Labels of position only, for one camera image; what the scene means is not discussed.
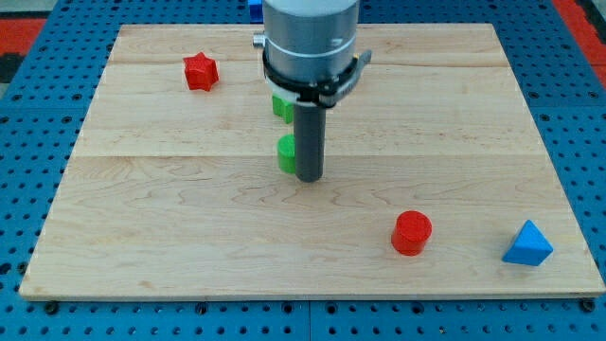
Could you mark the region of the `blue block behind arm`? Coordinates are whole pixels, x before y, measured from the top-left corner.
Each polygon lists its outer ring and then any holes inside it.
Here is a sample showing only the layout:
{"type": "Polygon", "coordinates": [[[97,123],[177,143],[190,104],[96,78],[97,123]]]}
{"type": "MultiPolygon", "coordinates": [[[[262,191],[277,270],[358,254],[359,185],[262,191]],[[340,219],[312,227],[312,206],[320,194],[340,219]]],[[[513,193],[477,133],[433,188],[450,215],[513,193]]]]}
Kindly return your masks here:
{"type": "Polygon", "coordinates": [[[262,24],[263,23],[263,9],[262,0],[247,0],[249,8],[250,23],[251,24],[262,24]]]}

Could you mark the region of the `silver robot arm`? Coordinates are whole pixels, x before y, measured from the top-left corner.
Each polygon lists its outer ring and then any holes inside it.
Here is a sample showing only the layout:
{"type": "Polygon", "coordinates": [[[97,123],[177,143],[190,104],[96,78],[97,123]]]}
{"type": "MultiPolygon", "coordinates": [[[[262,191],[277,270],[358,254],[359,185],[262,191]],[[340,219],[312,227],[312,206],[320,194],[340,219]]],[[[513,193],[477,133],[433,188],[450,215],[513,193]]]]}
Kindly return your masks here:
{"type": "Polygon", "coordinates": [[[279,76],[321,82],[350,65],[357,0],[264,0],[262,11],[265,61],[279,76]]]}

